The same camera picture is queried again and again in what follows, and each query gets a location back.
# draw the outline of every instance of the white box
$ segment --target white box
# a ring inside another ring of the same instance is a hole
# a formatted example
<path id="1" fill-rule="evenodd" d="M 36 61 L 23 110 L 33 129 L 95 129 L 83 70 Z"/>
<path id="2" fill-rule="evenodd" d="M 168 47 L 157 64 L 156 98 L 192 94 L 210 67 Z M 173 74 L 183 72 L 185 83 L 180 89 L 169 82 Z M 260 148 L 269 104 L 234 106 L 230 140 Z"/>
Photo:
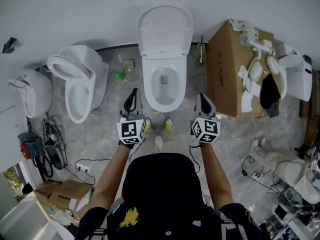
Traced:
<path id="1" fill-rule="evenodd" d="M 198 117 L 191 129 L 198 142 L 212 143 L 220 135 L 220 122 Z"/>
<path id="2" fill-rule="evenodd" d="M 143 141 L 146 124 L 143 119 L 134 121 L 117 122 L 120 140 L 125 144 L 140 143 Z"/>

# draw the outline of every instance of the green plant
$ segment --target green plant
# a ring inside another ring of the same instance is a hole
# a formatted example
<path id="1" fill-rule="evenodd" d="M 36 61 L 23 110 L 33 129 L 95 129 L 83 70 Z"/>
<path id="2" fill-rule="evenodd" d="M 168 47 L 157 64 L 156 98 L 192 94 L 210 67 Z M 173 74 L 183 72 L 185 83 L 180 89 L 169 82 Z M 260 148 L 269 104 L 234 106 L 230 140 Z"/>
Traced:
<path id="1" fill-rule="evenodd" d="M 17 192 L 21 187 L 21 181 L 17 175 L 16 169 L 14 166 L 10 167 L 9 169 L 3 172 L 4 177 L 8 180 L 11 189 L 14 192 Z"/>

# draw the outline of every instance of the black t-shirt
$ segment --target black t-shirt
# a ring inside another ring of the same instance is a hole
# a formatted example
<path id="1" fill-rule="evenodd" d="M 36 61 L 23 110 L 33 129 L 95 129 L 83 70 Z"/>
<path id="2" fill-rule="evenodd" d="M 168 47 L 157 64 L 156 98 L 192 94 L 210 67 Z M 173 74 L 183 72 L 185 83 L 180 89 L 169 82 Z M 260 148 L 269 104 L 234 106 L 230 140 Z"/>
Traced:
<path id="1" fill-rule="evenodd" d="M 201 185 L 192 161 L 182 154 L 158 153 L 131 162 L 122 187 L 122 203 L 107 219 L 109 240 L 221 239 L 222 219 L 203 202 Z M 248 240 L 260 239 L 260 228 L 238 203 L 220 211 L 242 225 Z M 75 240 L 99 229 L 109 211 L 94 207 L 84 215 Z M 242 239 L 239 230 L 227 239 Z"/>

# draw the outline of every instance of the cardboard box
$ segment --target cardboard box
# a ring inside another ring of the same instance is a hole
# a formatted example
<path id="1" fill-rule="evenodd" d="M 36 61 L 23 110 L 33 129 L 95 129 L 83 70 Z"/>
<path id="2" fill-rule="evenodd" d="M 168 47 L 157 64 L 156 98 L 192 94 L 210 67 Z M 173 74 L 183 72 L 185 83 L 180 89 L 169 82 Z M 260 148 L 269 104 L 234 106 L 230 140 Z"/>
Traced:
<path id="1" fill-rule="evenodd" d="M 92 187 L 92 185 L 68 179 L 52 192 L 49 202 L 64 210 L 78 213 L 88 205 Z"/>
<path id="2" fill-rule="evenodd" d="M 60 185 L 60 182 L 48 180 L 34 191 L 36 198 L 48 215 L 51 215 L 51 209 L 55 208 L 51 203 L 49 203 L 49 198 L 52 192 Z"/>
<path id="3" fill-rule="evenodd" d="M 243 80 L 238 76 L 241 65 L 247 69 L 255 57 L 251 47 L 241 45 L 240 31 L 234 31 L 228 22 L 215 33 L 206 45 L 207 95 L 213 101 L 217 112 L 236 118 L 258 118 L 268 116 L 260 105 L 260 98 L 253 97 L 252 111 L 242 113 L 241 99 L 245 90 Z M 258 31 L 259 40 L 269 40 L 276 47 L 272 33 Z M 263 70 L 270 72 L 266 63 L 266 55 L 262 54 L 260 63 Z M 262 74 L 258 84 L 262 86 Z M 273 75 L 274 81 L 281 94 L 280 74 Z"/>

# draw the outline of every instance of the forearm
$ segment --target forearm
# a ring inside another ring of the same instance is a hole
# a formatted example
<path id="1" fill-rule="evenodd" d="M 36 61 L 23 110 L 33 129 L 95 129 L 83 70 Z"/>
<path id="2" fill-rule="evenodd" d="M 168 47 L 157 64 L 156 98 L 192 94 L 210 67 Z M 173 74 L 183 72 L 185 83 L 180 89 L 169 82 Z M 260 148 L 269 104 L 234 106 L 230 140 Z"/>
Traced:
<path id="1" fill-rule="evenodd" d="M 93 207 L 110 210 L 115 200 L 130 149 L 120 145 L 100 176 L 93 193 Z"/>
<path id="2" fill-rule="evenodd" d="M 201 153 L 212 202 L 218 210 L 223 205 L 233 203 L 231 186 L 212 146 L 204 144 Z"/>

